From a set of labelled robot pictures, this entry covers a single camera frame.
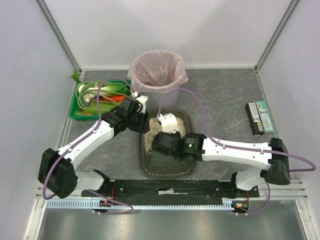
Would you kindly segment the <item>dark translucent litter box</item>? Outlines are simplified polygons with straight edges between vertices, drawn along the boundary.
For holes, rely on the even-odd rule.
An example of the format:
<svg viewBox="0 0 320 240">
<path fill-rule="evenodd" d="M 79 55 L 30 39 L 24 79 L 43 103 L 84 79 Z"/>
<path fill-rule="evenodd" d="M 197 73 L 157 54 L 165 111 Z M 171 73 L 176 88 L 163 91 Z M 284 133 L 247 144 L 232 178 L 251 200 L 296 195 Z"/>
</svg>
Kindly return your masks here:
<svg viewBox="0 0 320 240">
<path fill-rule="evenodd" d="M 150 119 L 157 118 L 158 111 L 152 110 Z M 197 163 L 193 160 L 176 161 L 171 156 L 162 155 L 151 150 L 149 155 L 146 154 L 144 146 L 145 134 L 139 135 L 139 167 L 141 173 L 153 180 L 175 180 L 191 176 L 196 168 Z"/>
</svg>

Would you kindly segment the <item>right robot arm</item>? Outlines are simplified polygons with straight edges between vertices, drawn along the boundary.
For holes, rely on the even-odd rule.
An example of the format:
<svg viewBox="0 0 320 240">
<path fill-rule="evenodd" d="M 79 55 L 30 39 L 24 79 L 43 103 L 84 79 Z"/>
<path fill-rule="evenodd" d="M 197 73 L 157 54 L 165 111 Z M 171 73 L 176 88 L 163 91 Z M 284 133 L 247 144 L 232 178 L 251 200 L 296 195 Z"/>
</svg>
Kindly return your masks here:
<svg viewBox="0 0 320 240">
<path fill-rule="evenodd" d="M 257 185 L 268 183 L 287 186 L 291 183 L 288 150 L 279 138 L 270 142 L 245 143 L 212 141 L 200 133 L 159 132 L 151 149 L 176 161 L 224 161 L 248 165 L 249 168 L 232 174 L 228 191 L 249 192 Z"/>
</svg>

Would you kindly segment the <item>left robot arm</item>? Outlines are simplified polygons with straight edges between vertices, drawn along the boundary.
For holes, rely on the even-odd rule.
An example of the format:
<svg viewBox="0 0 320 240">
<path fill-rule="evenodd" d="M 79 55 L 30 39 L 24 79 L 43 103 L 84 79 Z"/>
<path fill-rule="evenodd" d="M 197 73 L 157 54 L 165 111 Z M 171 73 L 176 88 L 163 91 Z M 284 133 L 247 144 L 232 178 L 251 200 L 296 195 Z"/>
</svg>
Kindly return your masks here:
<svg viewBox="0 0 320 240">
<path fill-rule="evenodd" d="M 38 181 L 61 199 L 74 191 L 99 190 L 109 178 L 99 170 L 77 171 L 80 163 L 103 143 L 129 129 L 145 134 L 150 130 L 149 98 L 126 96 L 119 106 L 102 114 L 101 118 L 73 142 L 42 154 Z"/>
</svg>

